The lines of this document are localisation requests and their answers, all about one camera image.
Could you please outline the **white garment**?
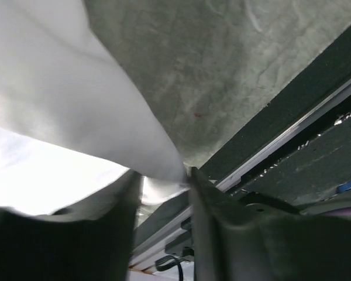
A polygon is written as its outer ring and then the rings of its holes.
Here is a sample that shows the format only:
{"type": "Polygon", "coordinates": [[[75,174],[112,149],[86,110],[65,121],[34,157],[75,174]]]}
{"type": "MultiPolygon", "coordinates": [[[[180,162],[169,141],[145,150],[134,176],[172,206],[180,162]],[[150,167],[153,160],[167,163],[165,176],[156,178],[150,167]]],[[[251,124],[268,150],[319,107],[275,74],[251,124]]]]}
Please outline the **white garment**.
{"type": "Polygon", "coordinates": [[[146,205],[187,189],[180,153],[83,2],[0,1],[0,207],[51,214],[130,169],[146,205]]]}

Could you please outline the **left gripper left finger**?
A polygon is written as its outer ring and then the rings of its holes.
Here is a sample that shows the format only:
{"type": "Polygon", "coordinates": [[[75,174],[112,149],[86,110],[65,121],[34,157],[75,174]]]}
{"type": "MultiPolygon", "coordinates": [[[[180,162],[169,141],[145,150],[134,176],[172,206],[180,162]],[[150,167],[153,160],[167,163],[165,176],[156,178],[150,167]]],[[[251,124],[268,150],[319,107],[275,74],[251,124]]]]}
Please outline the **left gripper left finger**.
{"type": "Polygon", "coordinates": [[[125,280],[141,182],[128,171],[52,215],[0,207],[0,280],[125,280]]]}

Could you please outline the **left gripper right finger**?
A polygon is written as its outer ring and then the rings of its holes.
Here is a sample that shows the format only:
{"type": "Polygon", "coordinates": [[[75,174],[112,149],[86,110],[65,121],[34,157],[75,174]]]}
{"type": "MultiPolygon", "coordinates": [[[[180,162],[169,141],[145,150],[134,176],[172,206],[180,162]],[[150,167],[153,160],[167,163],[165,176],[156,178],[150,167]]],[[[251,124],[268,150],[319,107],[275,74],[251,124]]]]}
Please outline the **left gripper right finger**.
{"type": "Polygon", "coordinates": [[[351,280],[351,218],[247,207],[190,173],[198,280],[351,280]]]}

